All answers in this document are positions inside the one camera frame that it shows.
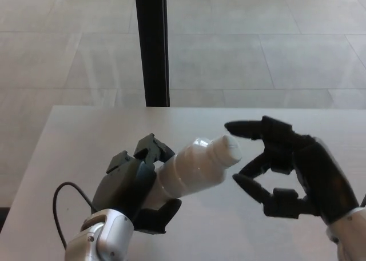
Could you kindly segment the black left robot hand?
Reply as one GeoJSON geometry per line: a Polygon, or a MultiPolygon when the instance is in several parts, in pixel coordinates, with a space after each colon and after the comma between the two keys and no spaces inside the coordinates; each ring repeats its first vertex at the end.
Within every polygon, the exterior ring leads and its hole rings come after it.
{"type": "Polygon", "coordinates": [[[167,162],[174,155],[175,152],[153,133],[138,141],[132,156],[127,151],[115,155],[94,194],[92,212],[110,208],[126,215],[136,231],[165,234],[165,227],[182,201],[178,198],[163,200],[157,210],[144,204],[157,181],[154,163],[167,162]]]}

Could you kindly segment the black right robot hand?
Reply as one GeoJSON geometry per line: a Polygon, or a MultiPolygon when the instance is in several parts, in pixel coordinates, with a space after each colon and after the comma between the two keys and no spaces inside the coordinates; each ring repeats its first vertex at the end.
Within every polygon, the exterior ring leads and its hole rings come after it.
{"type": "Polygon", "coordinates": [[[234,136],[262,140],[264,151],[233,175],[235,182],[266,216],[297,219],[301,214],[320,216],[330,225],[360,205],[339,164],[319,138],[301,135],[290,124],[264,116],[260,121],[231,121],[225,128],[234,136]],[[267,191],[255,178],[268,170],[296,172],[306,196],[293,189],[267,191]]]}

